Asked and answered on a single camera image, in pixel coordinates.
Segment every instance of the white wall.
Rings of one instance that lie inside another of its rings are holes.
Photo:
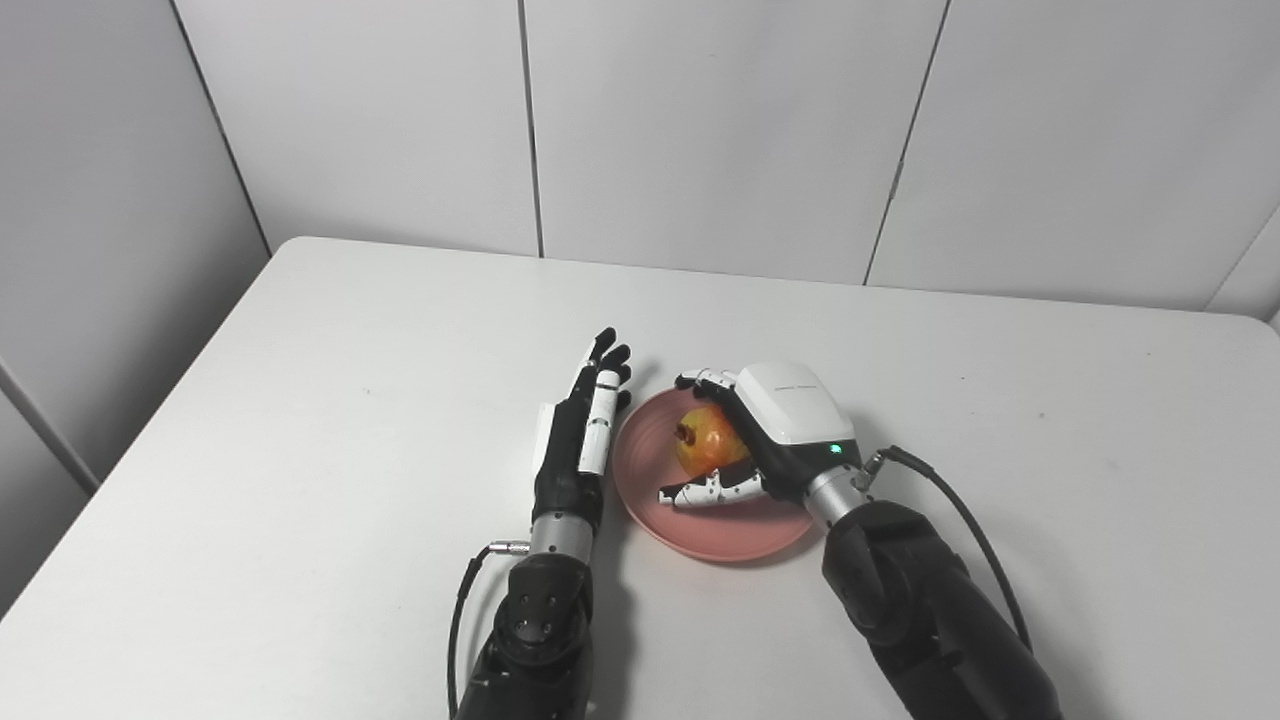
[[[860,283],[945,0],[536,0],[548,258]]]
[[[0,395],[0,616],[84,505],[86,496]]]
[[[1257,0],[956,3],[870,282],[1203,309],[1280,201],[1276,27]]]
[[[178,0],[271,247],[538,252],[515,0]]]
[[[266,251],[163,0],[0,3],[0,356],[101,478]]]

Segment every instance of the white table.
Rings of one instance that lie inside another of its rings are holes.
[[[1280,340],[1262,323],[298,240],[0,624],[0,717],[444,717],[457,580],[527,532],[538,402],[605,324],[636,350],[637,397],[791,357],[864,451],[938,468],[1073,720],[1280,716]],[[932,488],[891,469],[878,491],[996,597]],[[594,716],[904,717],[819,555],[707,565],[611,502]],[[472,596],[468,653],[503,562]]]

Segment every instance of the gray wall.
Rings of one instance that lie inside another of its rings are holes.
[[[266,249],[163,0],[0,4],[0,102],[6,386],[102,479]],[[84,495],[0,413],[3,611]]]

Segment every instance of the black cable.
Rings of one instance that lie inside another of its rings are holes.
[[[476,582],[480,566],[489,555],[489,546],[485,546],[475,557],[467,562],[467,571],[462,574],[462,584],[458,585],[458,601],[453,606],[453,621],[449,623],[449,657],[445,662],[445,680],[449,684],[449,720],[458,714],[458,684],[457,684],[457,655],[458,655],[458,625],[462,623],[462,606],[467,602],[471,585]]]
[[[928,462],[920,460],[915,455],[902,450],[899,446],[891,446],[886,450],[879,451],[881,456],[886,460],[892,460],[900,465],[910,468],[916,473],[924,475],[929,479],[942,495],[947,496],[951,505],[955,506],[956,512],[964,518],[965,525],[969,525],[969,532],[973,533],[975,541],[978,541],[978,547],[982,548],[982,553],[987,556],[987,564],[991,565],[991,571],[996,575],[996,583],[1000,585],[1001,594],[1005,596],[1005,605],[1009,606],[1009,616],[1014,620],[1014,630],[1018,632],[1018,639],[1027,646],[1027,650],[1032,650],[1032,635],[1027,630],[1027,621],[1023,620],[1023,610],[1018,606],[1018,598],[1014,597],[1014,587],[1009,583],[1009,575],[1005,574],[1005,569],[1000,565],[1000,559],[996,557],[996,550],[991,547],[991,542],[987,541],[987,533],[982,532],[982,527],[978,525],[978,519],[973,516],[969,507],[965,506],[956,491],[951,489],[951,486],[942,479],[942,475],[937,473]]]

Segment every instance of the black fingertip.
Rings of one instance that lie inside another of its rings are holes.
[[[630,357],[631,357],[631,347],[627,345],[620,345],[613,350],[611,350],[609,354],[604,356],[604,360],[600,360],[600,369],[617,370],[623,364],[626,364],[626,361]]]

